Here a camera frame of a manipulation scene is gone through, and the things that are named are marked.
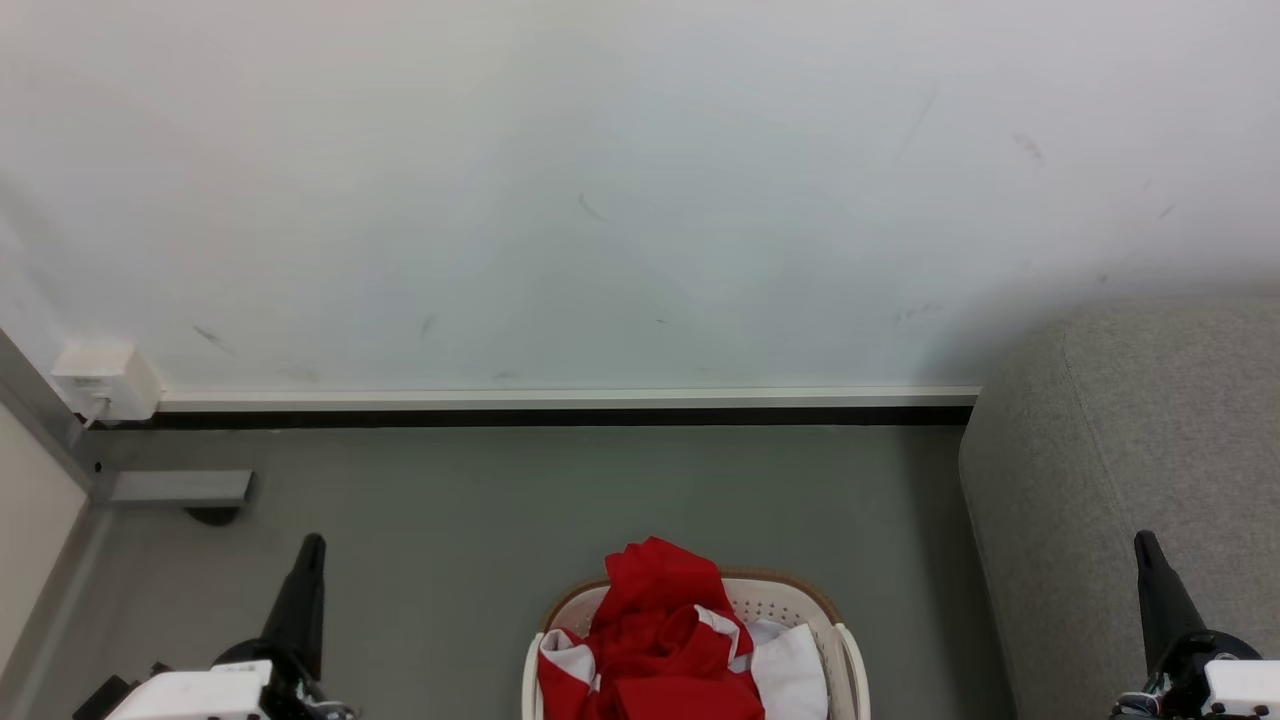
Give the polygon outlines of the grey fabric sofa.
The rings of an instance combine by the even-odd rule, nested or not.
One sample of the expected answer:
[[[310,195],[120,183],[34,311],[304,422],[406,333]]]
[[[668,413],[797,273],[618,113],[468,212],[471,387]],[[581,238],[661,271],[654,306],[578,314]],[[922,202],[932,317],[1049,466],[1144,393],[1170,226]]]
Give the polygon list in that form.
[[[1204,623],[1280,659],[1280,297],[1084,307],[986,382],[959,466],[1019,720],[1146,680],[1152,530]]]

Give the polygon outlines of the grey metal partition foot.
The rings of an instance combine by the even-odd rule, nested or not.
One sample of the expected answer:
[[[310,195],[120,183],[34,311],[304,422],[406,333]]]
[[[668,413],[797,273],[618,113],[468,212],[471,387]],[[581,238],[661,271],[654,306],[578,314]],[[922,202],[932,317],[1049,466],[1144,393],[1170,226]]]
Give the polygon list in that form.
[[[180,509],[233,509],[248,502],[256,473],[242,470],[120,471],[104,502],[166,505]]]

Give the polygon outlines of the beige partition with metal frame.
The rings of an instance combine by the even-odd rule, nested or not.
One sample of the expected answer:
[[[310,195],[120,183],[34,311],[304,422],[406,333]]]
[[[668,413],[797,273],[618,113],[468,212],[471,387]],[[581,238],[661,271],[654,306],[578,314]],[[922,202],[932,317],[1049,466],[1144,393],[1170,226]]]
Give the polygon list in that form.
[[[0,329],[0,714],[44,683],[101,544],[83,434]]]

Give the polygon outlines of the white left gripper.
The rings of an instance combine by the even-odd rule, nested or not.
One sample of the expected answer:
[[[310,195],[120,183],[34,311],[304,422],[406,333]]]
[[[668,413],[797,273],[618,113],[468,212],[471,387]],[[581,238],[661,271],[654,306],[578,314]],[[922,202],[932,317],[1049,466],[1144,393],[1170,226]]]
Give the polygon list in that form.
[[[323,536],[307,534],[260,639],[238,643],[206,670],[155,664],[143,682],[113,675],[72,720],[358,720],[319,685],[325,559]]]

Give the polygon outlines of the white wall socket box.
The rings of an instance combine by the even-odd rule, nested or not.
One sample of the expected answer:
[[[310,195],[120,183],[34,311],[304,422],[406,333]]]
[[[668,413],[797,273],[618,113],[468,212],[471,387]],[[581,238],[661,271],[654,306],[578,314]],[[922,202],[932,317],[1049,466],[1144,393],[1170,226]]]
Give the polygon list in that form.
[[[157,411],[163,383],[133,345],[70,345],[52,364],[54,387],[68,407],[102,424],[146,421]]]

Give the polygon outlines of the red and white garment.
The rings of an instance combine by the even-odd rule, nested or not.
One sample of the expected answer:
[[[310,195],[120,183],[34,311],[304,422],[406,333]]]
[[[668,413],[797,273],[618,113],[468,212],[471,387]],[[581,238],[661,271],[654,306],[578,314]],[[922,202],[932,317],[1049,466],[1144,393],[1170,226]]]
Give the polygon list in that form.
[[[733,670],[754,644],[710,560],[650,537],[605,573],[588,632],[539,641],[543,720],[765,720],[755,682]]]

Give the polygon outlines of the white and black baseboard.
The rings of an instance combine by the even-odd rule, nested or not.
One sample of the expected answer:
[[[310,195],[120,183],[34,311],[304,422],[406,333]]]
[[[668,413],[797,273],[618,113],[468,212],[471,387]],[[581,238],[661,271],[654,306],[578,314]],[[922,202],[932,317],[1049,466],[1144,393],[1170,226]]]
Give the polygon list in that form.
[[[977,386],[704,389],[168,391],[166,430],[490,427],[955,427]]]

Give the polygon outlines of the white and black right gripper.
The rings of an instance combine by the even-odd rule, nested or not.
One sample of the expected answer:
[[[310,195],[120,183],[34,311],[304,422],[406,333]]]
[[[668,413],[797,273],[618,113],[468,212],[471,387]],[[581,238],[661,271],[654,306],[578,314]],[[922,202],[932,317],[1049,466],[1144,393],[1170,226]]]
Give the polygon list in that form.
[[[1206,630],[1157,536],[1139,530],[1133,543],[1149,675],[1117,697],[1110,720],[1280,720],[1280,660]]]

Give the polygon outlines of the cream plastic laundry basket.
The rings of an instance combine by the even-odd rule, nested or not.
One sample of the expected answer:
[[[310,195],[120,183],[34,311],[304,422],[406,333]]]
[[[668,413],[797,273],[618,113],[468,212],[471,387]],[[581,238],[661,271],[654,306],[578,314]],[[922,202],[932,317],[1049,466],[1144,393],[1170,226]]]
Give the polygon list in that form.
[[[744,621],[769,619],[786,626],[808,624],[822,653],[828,691],[828,720],[872,720],[870,684],[861,651],[837,607],[799,577],[750,568],[723,568],[722,578],[735,615]],[[538,648],[545,632],[564,628],[585,637],[611,582],[591,579],[571,587],[552,606],[531,641],[524,662],[521,719],[545,720],[538,683]]]

